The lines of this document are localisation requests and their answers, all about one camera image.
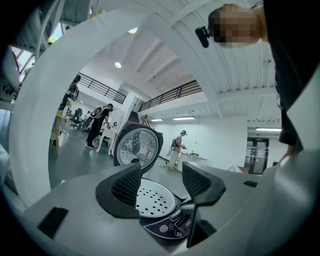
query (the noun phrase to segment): black pants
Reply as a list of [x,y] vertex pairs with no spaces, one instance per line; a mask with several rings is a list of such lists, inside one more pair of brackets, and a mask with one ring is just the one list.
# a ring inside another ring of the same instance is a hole
[[92,142],[94,141],[94,139],[97,137],[97,135],[99,134],[100,131],[100,125],[99,125],[99,121],[98,120],[94,120],[91,126],[91,130],[88,134],[88,138],[86,143],[89,146],[92,146]]

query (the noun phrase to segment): beige pants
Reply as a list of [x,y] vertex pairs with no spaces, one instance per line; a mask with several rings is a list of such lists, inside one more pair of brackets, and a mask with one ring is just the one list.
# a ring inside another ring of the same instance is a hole
[[170,162],[169,162],[169,167],[175,168],[175,163],[177,162],[179,157],[179,152],[172,151],[171,157],[170,157]]

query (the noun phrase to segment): person wearing black shirt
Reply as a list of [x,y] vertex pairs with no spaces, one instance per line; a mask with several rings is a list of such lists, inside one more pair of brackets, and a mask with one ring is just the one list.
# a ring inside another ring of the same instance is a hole
[[[319,46],[314,38],[318,14],[317,8],[301,9],[295,3],[282,6],[284,3],[265,0],[263,4],[257,9],[223,5],[208,16],[208,29],[204,34],[225,48],[245,47],[260,41],[270,44],[275,61],[276,89],[280,96],[282,130],[279,141],[288,145],[280,163],[286,156],[303,149],[287,111],[319,64]],[[202,45],[208,47],[203,38],[199,37]]]
[[96,108],[92,113],[91,116],[93,117],[93,123],[91,126],[91,130],[88,134],[87,140],[86,140],[86,147],[90,149],[94,149],[95,146],[92,144],[94,139],[99,134],[99,131],[101,129],[102,123],[106,122],[106,127],[110,129],[110,126],[108,124],[108,116],[109,113],[113,110],[113,105],[110,103],[107,106],[104,107],[98,107]]

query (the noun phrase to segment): control panel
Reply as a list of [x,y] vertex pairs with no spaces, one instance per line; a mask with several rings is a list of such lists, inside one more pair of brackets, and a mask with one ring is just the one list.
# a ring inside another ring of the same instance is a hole
[[168,240],[182,240],[188,237],[191,230],[192,217],[188,214],[172,219],[170,216],[158,222],[143,226],[151,234]]

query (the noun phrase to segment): display screen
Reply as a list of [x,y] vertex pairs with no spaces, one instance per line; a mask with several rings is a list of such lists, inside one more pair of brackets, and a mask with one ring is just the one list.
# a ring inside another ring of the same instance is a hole
[[190,224],[191,224],[191,219],[188,219],[188,221],[185,223],[185,226],[186,226],[186,227],[189,227]]

